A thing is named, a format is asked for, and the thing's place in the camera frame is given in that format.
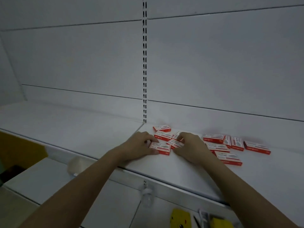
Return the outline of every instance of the person's left hand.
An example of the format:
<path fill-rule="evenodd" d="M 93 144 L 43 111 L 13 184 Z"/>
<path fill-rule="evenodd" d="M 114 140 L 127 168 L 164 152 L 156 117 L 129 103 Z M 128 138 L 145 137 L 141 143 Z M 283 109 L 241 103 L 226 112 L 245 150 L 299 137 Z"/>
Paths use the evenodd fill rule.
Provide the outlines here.
<path fill-rule="evenodd" d="M 158 139 L 148 132 L 136 132 L 127 141 L 118 146 L 122 161 L 138 159 L 146 155 L 159 154 L 156 149 L 151 149 L 147 141 L 158 142 Z"/>

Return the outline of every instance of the small box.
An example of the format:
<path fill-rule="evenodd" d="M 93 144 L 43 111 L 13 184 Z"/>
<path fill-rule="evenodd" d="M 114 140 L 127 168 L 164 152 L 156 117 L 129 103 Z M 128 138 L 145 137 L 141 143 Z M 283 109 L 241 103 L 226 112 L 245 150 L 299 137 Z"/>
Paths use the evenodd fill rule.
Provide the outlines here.
<path fill-rule="evenodd" d="M 160 140 L 163 140 L 163 141 L 170 141 L 173 137 L 173 134 L 170 134 L 170 133 L 166 133 L 166 132 L 163 132 L 163 131 L 160 131 L 158 130 L 155 134 L 154 134 L 154 137 L 160 139 Z"/>
<path fill-rule="evenodd" d="M 268 155 L 271 153 L 271 151 L 266 146 L 258 143 L 244 141 L 244 145 L 247 150 L 255 151 L 258 153 L 264 153 Z"/>
<path fill-rule="evenodd" d="M 179 136 L 180 133 L 181 133 L 181 131 L 178 131 L 172 138 L 175 139 L 175 140 L 177 140 L 177 138 L 178 138 L 178 136 Z"/>
<path fill-rule="evenodd" d="M 206 142 L 213 142 L 213 143 L 218 143 L 218 144 L 223 144 L 225 140 L 225 135 L 223 134 L 210 134 L 207 133 L 203 137 L 203 140 Z"/>
<path fill-rule="evenodd" d="M 239 151 L 244 151 L 244 145 L 241 138 L 230 137 L 231 138 L 231 148 Z"/>
<path fill-rule="evenodd" d="M 168 125 L 162 125 L 162 126 L 153 126 L 153 129 L 155 131 L 163 131 L 163 132 L 170 132 L 171 131 L 171 127 Z"/>
<path fill-rule="evenodd" d="M 167 142 L 168 145 L 171 145 L 171 149 L 177 148 L 177 147 L 183 147 L 184 143 L 179 142 L 175 139 L 171 139 L 169 142 Z"/>
<path fill-rule="evenodd" d="M 224 144 L 206 143 L 208 149 L 213 153 L 214 151 L 220 151 L 230 153 L 229 149 Z"/>
<path fill-rule="evenodd" d="M 227 146 L 228 149 L 231 149 L 231 140 L 230 140 L 230 136 L 225 135 L 225 140 L 224 140 L 223 144 L 225 144 L 225 145 Z"/>
<path fill-rule="evenodd" d="M 238 158 L 238 156 L 234 153 L 225 153 L 215 151 L 215 156 L 221 160 L 224 164 L 241 166 L 243 162 Z"/>
<path fill-rule="evenodd" d="M 151 142 L 150 148 L 157 149 L 160 154 L 170 155 L 171 146 L 167 144 Z"/>

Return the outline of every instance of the yellow wall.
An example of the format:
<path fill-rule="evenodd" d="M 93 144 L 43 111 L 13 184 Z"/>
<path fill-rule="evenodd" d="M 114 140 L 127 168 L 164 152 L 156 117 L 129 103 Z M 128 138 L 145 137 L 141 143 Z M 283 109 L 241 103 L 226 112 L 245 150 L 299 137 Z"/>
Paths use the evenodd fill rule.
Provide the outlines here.
<path fill-rule="evenodd" d="M 4 169 L 13 165 L 27 169 L 45 157 L 44 146 L 0 132 L 0 160 Z"/>

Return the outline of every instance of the forearm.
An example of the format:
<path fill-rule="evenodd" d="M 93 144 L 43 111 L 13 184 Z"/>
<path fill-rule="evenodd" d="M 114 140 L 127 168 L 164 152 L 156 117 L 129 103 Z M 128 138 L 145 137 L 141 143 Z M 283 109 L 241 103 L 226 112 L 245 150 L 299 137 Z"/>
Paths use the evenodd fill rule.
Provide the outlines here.
<path fill-rule="evenodd" d="M 21 226 L 78 228 L 111 173 L 120 163 L 119 148 L 80 173 L 43 203 Z"/>
<path fill-rule="evenodd" d="M 246 228 L 297 227 L 211 152 L 204 153 L 201 165 L 215 181 L 224 198 Z"/>

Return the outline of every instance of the person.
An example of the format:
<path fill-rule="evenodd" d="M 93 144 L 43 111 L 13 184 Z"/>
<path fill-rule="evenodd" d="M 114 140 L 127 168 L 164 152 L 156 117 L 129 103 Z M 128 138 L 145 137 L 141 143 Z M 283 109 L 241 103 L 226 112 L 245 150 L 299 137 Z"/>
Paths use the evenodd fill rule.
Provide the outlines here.
<path fill-rule="evenodd" d="M 175 148 L 174 152 L 207 171 L 245 228 L 298 227 L 217 159 L 199 136 L 182 132 L 178 137 L 181 139 L 184 139 L 184 146 Z M 148 148 L 149 140 L 158 142 L 148 132 L 136 132 L 126 142 L 108 151 L 44 202 L 20 228 L 78 228 L 120 163 L 158 154 L 157 150 Z"/>

